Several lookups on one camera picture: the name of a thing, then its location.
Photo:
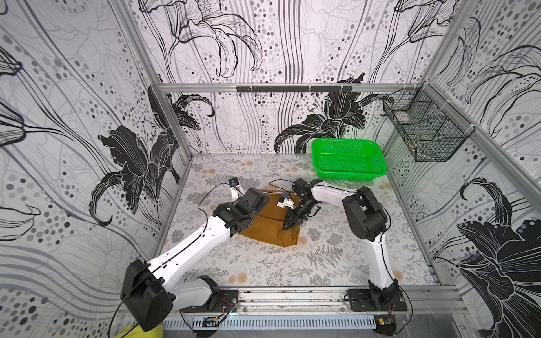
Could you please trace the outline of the green plastic basket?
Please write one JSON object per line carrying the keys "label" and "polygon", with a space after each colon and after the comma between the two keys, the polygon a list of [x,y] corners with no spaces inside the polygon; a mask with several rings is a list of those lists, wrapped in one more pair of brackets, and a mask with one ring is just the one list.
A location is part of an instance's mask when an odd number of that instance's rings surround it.
{"label": "green plastic basket", "polygon": [[316,139],[311,145],[311,156],[322,180],[371,182],[387,174],[383,151],[370,140]]}

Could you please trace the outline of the brown long pants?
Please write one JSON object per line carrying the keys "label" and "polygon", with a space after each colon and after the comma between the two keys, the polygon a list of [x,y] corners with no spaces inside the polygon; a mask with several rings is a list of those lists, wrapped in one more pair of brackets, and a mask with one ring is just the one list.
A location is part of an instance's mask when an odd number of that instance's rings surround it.
{"label": "brown long pants", "polygon": [[284,193],[278,191],[264,191],[269,203],[255,215],[252,224],[240,234],[259,242],[280,247],[296,246],[300,236],[300,227],[283,230],[289,208],[280,208],[279,199]]}

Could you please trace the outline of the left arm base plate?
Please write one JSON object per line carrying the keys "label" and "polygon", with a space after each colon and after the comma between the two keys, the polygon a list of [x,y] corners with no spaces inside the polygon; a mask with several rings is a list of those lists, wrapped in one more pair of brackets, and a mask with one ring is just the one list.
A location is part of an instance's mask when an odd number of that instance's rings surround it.
{"label": "left arm base plate", "polygon": [[186,313],[226,313],[238,303],[239,290],[220,290],[211,294],[202,306],[189,306],[181,309]]}

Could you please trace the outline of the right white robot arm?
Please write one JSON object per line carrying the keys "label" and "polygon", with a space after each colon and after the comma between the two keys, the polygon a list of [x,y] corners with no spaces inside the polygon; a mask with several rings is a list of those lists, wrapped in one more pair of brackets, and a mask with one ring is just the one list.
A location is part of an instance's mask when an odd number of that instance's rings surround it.
{"label": "right white robot arm", "polygon": [[364,308],[397,310],[403,300],[402,290],[391,270],[387,252],[386,234],[391,220],[386,209],[367,187],[346,190],[335,187],[321,179],[311,182],[300,178],[292,182],[292,190],[299,201],[280,197],[277,205],[286,208],[283,230],[291,230],[315,216],[320,204],[341,207],[345,212],[349,229],[365,247],[369,263],[369,292],[347,291],[346,300],[353,310]]}

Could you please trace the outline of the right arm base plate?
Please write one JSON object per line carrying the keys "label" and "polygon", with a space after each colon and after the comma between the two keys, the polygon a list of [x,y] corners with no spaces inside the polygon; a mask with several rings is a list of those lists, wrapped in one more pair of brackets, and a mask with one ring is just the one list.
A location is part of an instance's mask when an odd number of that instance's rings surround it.
{"label": "right arm base plate", "polygon": [[355,312],[396,312],[409,309],[400,289],[381,291],[378,289],[349,289],[344,300]]}

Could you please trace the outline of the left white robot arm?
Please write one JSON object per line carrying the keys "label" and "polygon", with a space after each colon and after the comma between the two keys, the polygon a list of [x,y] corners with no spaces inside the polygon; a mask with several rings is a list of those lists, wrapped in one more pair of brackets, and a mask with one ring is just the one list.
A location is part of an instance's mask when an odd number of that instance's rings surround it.
{"label": "left white robot arm", "polygon": [[219,205],[202,226],[173,249],[148,262],[137,259],[126,268],[121,304],[142,331],[153,330],[173,311],[206,307],[213,301],[218,286],[211,278],[183,282],[182,277],[212,249],[246,230],[268,203],[265,193],[251,187],[234,202]]}

